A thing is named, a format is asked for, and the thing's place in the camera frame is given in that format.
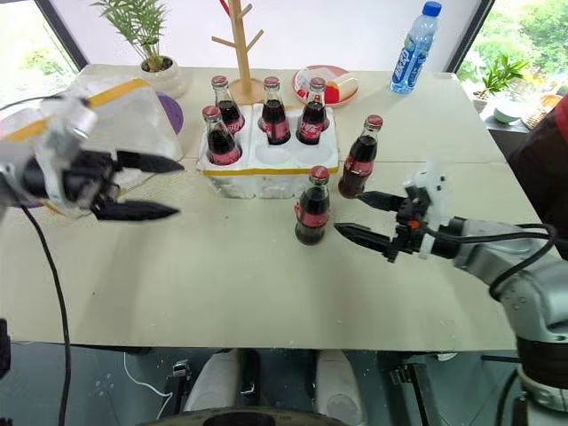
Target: white foam tray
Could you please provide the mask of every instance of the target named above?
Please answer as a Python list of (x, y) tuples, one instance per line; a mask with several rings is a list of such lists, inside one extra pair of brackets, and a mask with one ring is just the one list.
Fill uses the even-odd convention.
[(242, 156), (229, 166), (217, 166), (209, 161), (207, 131), (201, 134), (200, 158), (196, 167), (219, 194), (229, 198), (299, 197), (309, 184), (308, 176), (313, 166), (323, 165), (330, 173), (337, 172), (339, 153), (331, 108), (326, 109), (329, 127), (321, 134), (316, 146), (307, 146), (296, 138), (302, 109), (286, 112), (290, 140), (280, 146), (268, 145), (268, 138), (258, 127), (262, 110), (262, 104), (241, 106), (245, 125), (237, 132), (235, 140), (241, 144)]

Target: plastic water bottle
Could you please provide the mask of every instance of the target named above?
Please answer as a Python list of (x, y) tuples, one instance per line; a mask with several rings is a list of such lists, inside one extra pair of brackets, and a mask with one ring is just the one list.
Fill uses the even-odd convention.
[(426, 2), (422, 15), (414, 21), (392, 74), (390, 83), (392, 91), (410, 93), (414, 89), (434, 41), (434, 34), (438, 29), (438, 15), (441, 11), (440, 3)]

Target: greenery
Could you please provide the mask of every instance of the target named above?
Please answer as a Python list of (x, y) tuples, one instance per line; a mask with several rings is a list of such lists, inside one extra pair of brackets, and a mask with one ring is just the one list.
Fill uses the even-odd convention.
[(538, 52), (532, 64), (555, 74), (568, 68), (568, 0), (527, 4), (521, 12), (521, 31)]
[(503, 55), (509, 62), (527, 62), (529, 84), (555, 87), (562, 82), (568, 74), (568, 0), (497, 0), (458, 77), (481, 84), (488, 66)]
[(487, 92), (498, 93), (507, 89), (514, 78), (523, 78), (521, 71), (527, 64), (523, 60), (510, 62), (507, 56), (500, 56), (487, 69), (487, 74), (483, 77), (485, 89), (478, 96), (483, 98)]
[(63, 68), (58, 61), (53, 58), (51, 50), (47, 47), (40, 47), (34, 49), (24, 56), (23, 64), (24, 69), (39, 69), (43, 75), (53, 73), (61, 73)]
[(494, 63), (502, 55), (514, 60), (531, 60), (535, 54), (533, 41), (521, 32), (516, 20), (498, 11), (490, 12), (476, 38), (474, 50), (486, 64)]
[(166, 20), (166, 8), (158, 0), (98, 0), (91, 4), (102, 8), (107, 18), (144, 60), (150, 72), (162, 69), (160, 36)]

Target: coca-cola bottle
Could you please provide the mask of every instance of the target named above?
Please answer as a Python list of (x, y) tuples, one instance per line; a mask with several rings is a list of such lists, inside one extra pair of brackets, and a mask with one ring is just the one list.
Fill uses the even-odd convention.
[(215, 91), (215, 105), (221, 110), (225, 126), (234, 135), (245, 125), (245, 119), (229, 91), (229, 82), (224, 75), (216, 75), (211, 79)]
[(320, 142), (326, 120), (325, 86), (326, 81), (323, 78), (314, 77), (310, 80), (308, 102), (298, 121), (296, 132), (298, 140), (306, 145), (317, 145)]
[(376, 157), (376, 137), (383, 126), (379, 115), (369, 115), (361, 136), (351, 146), (349, 157), (343, 166), (339, 192), (345, 198), (355, 198), (365, 189), (365, 183), (373, 172)]
[(268, 136), (269, 145), (282, 145), (290, 139), (286, 111), (280, 98), (280, 81), (276, 77), (264, 79), (264, 106), (262, 129)]
[(296, 237), (303, 244), (317, 244), (326, 231), (329, 219), (329, 192), (327, 182), (329, 170), (324, 166), (315, 166), (310, 170), (312, 185), (304, 191), (295, 205)]
[(217, 106), (203, 108), (203, 118), (207, 123), (207, 158), (217, 166), (228, 166), (237, 162), (241, 155), (241, 146), (235, 143), (221, 118), (221, 110)]

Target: plate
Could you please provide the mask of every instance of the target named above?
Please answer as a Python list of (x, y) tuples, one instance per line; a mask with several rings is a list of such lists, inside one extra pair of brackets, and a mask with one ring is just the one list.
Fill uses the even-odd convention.
[[(305, 104), (309, 91), (310, 80), (313, 77), (321, 77), (327, 82), (348, 73), (349, 71), (340, 67), (335, 67), (333, 65), (310, 65), (306, 68), (302, 68), (296, 71), (294, 77), (292, 78), (292, 89), (294, 90), (296, 97)], [(340, 102), (328, 102), (326, 100), (326, 106), (339, 107), (341, 105), (345, 105), (347, 102), (353, 99), (358, 90), (359, 86), (357, 86), (355, 91), (348, 98)]]

